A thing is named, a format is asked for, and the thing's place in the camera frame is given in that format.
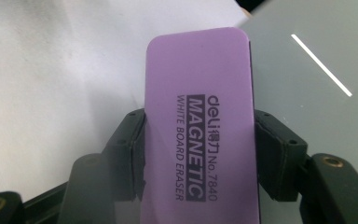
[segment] purple eraser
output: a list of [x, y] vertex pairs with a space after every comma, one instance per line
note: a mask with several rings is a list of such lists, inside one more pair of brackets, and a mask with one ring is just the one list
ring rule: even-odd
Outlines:
[[249, 39], [236, 28], [147, 49], [143, 224], [259, 223]]

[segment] gray background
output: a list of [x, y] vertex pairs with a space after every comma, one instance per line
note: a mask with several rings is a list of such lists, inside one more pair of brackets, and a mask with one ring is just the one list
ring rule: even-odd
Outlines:
[[[358, 171], [358, 1], [274, 0], [241, 28], [250, 36], [255, 108]], [[291, 37], [297, 35], [351, 91], [349, 97]], [[260, 190], [263, 223], [301, 223], [298, 203]]]

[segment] white light streak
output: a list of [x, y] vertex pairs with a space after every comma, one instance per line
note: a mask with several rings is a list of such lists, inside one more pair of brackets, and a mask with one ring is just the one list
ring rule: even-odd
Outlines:
[[328, 68], [326, 66], [324, 66], [324, 64], [315, 56], [315, 54], [312, 53], [312, 51], [310, 51], [309, 48], [307, 48], [307, 46], [305, 46], [305, 44], [297, 37], [297, 35], [292, 35], [292, 38], [297, 42], [297, 44], [303, 49], [305, 50], [308, 55], [313, 59], [313, 61], [315, 61], [321, 68], [322, 70], [325, 71], [325, 73], [331, 78], [333, 79], [333, 81], [349, 96], [352, 96], [352, 93], [344, 86], [344, 84], [342, 84], [342, 82], [340, 82], [338, 80], [338, 78], [336, 76], [334, 76], [334, 74], [332, 72], [330, 72], [330, 70], [328, 70]]

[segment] eraser label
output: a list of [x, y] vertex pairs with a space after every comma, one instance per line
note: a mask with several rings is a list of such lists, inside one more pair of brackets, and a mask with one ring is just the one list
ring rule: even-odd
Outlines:
[[176, 189], [178, 201], [218, 200], [220, 118], [215, 95], [178, 95]]

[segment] white surface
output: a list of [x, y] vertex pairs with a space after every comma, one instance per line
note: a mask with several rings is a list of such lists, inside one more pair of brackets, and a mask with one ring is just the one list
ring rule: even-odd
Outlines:
[[153, 37], [245, 19], [234, 0], [0, 1], [0, 191], [29, 200], [102, 151], [143, 107]]

